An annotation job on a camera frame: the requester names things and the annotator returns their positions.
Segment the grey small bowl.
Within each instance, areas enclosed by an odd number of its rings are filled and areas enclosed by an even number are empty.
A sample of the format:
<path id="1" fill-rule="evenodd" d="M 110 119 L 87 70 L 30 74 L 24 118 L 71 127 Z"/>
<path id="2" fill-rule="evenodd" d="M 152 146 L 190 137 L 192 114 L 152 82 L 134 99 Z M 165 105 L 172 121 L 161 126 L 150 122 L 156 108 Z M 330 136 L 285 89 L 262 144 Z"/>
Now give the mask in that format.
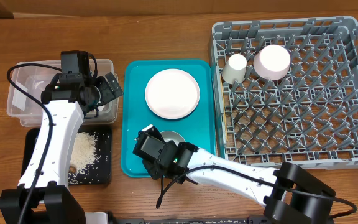
<path id="1" fill-rule="evenodd" d="M 162 131 L 160 134 L 165 142 L 173 141 L 176 145 L 179 145 L 180 142 L 185 142 L 185 139 L 174 131 Z"/>

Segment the pink plate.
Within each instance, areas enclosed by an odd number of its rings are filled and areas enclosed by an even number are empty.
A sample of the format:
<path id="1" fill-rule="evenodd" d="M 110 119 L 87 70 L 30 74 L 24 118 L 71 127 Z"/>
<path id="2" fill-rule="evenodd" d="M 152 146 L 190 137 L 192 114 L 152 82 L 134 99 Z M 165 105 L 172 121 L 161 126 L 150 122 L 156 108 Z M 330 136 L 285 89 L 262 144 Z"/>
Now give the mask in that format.
<path id="1" fill-rule="evenodd" d="M 197 107 L 200 97 L 200 87 L 195 78 L 175 68 L 156 73 L 145 87 L 147 106 L 164 119 L 188 116 Z"/>

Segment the brown food piece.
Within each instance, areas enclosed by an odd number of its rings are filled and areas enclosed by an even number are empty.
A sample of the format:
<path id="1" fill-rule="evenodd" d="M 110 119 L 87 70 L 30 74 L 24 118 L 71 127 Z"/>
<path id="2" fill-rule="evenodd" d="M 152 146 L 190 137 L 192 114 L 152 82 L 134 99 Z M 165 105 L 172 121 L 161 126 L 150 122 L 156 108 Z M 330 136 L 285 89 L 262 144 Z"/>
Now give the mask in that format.
<path id="1" fill-rule="evenodd" d="M 72 173 L 72 174 L 76 173 L 76 167 L 70 166 L 69 173 Z"/>

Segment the white paper cup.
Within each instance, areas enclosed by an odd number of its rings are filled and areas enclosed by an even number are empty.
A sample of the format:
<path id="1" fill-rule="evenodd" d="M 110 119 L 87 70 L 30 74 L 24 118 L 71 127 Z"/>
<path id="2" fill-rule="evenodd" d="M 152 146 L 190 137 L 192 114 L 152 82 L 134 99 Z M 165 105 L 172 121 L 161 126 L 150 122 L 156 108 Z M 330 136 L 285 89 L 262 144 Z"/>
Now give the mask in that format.
<path id="1" fill-rule="evenodd" d="M 247 59 L 242 54 L 233 54 L 229 57 L 222 70 L 222 78 L 226 83 L 242 82 L 245 79 Z"/>

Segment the pink bowl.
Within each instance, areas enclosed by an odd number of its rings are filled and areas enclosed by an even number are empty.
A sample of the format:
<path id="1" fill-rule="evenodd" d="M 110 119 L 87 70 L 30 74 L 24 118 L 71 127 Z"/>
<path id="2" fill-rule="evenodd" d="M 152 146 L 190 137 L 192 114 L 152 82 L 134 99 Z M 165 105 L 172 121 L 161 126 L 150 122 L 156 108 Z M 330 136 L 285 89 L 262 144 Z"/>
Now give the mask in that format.
<path id="1" fill-rule="evenodd" d="M 280 45 L 268 45 L 255 56 L 254 69 L 259 77 L 274 81 L 288 73 L 290 62 L 287 49 Z"/>

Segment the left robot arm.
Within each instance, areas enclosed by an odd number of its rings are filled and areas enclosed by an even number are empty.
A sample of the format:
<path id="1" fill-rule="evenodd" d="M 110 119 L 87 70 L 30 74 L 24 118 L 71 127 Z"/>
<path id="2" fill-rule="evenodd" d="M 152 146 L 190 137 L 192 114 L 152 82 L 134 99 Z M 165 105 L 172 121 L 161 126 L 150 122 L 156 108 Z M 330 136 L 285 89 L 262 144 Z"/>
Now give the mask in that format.
<path id="1" fill-rule="evenodd" d="M 32 157 L 18 186 L 3 190 L 0 211 L 6 223 L 112 223 L 111 212 L 85 212 L 68 188 L 75 138 L 86 115 L 123 91 L 113 73 L 99 76 L 93 54 L 63 51 L 61 67 L 41 93 L 11 86 L 43 109 L 42 124 Z"/>

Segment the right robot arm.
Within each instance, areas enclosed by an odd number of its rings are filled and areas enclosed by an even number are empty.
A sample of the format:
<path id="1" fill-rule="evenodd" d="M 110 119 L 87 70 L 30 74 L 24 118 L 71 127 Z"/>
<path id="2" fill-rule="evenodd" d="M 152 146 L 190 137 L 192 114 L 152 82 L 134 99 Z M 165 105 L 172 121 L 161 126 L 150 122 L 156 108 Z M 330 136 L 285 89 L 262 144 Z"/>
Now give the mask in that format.
<path id="1" fill-rule="evenodd" d="M 252 167 L 215 156 L 189 142 L 166 142 L 153 125 L 139 131 L 133 153 L 153 180 L 212 185 L 251 199 L 272 223 L 332 223 L 335 191 L 300 166 Z"/>

